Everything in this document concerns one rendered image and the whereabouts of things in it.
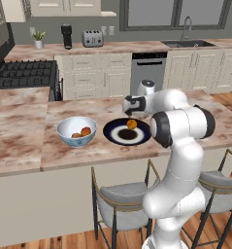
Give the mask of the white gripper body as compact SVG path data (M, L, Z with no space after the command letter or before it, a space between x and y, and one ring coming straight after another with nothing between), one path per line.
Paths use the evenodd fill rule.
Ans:
M145 98L143 96L127 95L122 102L122 111L127 116L141 113L145 110Z

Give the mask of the dark blue and white plate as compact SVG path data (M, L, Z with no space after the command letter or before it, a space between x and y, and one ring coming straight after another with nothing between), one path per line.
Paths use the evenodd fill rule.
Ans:
M104 136L109 141L121 146L136 146L150 140L151 134L148 124L137 120L137 126L134 129L129 129L128 121L128 118L121 118L108 122L103 128Z

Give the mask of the white and blue bowl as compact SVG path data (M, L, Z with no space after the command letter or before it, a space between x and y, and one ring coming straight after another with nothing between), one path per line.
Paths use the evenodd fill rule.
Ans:
M84 127L88 126L91 133L87 136L72 138L73 133L81 133ZM89 143L96 133L96 122L87 117L70 117L61 121L57 126L57 134L60 139L73 148L81 148Z

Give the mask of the silver dishwasher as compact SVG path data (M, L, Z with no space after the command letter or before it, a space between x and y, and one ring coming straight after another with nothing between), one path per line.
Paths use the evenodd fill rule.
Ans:
M130 94L136 95L143 80L154 82L154 90L163 87L167 53L132 53Z

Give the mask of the cream lower cupboards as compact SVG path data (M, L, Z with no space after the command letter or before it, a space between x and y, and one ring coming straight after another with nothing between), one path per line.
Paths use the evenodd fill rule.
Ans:
M132 53L56 55L64 100L130 93Z
M232 49L169 51L163 87L232 92Z

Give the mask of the silver toaster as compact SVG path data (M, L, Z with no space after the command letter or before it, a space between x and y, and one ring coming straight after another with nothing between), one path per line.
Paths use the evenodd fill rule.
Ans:
M82 41L86 48L98 48L104 46L104 36L99 30L85 30L82 33Z

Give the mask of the dark sink basin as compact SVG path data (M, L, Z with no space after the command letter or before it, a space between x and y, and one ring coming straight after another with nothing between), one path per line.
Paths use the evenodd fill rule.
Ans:
M198 48L198 47L214 47L214 44L204 40L177 40L177 41L161 41L169 48Z

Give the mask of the silver tap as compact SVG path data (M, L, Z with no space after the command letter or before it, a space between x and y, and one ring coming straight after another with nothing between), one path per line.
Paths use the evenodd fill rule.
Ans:
M191 31L191 28L192 28L192 19L190 16L187 16L183 24L182 37L181 37L182 41L188 39L188 33Z

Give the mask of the grey cushioned bar stool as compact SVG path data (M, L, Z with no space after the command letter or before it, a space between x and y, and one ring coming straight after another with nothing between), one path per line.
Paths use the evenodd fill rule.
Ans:
M98 232L100 231L108 249L116 249L116 239L119 231L138 230L140 234L143 234L143 228L146 228L146 237L149 237L152 218L145 214L142 201L143 196L159 183L160 177L151 160L148 160L144 182L111 187L99 188L94 167L91 167L95 238L98 238Z
M226 162L227 156L232 156L232 151L227 149L221 160L218 170L214 171L202 171L198 180L199 187L203 191L206 198L206 206L201 211L199 228L192 238L189 233L182 228L183 232L192 242L191 249L197 247L206 246L210 244L217 244L216 249L222 249L223 243L229 233L232 226L232 178L226 177L222 173L222 168ZM231 212L228 222L224 228L222 234L218 233L213 214L220 214L224 212ZM217 240L207 241L204 243L199 242L199 238L202 234L203 228L205 227L207 219L210 218L215 229Z

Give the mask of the dark framed window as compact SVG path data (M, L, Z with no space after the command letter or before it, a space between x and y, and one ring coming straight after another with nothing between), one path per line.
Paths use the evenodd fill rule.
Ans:
M232 0L120 0L120 31L223 29Z

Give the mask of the black gas hob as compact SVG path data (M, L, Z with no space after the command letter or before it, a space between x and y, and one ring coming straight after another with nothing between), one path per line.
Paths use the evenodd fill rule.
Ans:
M62 83L55 60L3 61L0 64L0 89L49 87L49 101L61 101Z

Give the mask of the potted green plant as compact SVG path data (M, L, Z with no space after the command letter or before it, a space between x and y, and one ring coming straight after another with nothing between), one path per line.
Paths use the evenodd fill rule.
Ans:
M46 35L45 32L40 32L40 31L32 33L32 38L34 39L35 46L36 46L37 49L42 49L44 47L43 37L45 35Z

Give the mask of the cream wall cupboards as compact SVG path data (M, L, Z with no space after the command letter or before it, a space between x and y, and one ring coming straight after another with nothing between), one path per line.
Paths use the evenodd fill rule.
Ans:
M101 0L1 0L7 22L27 22L32 17L115 17L103 12Z

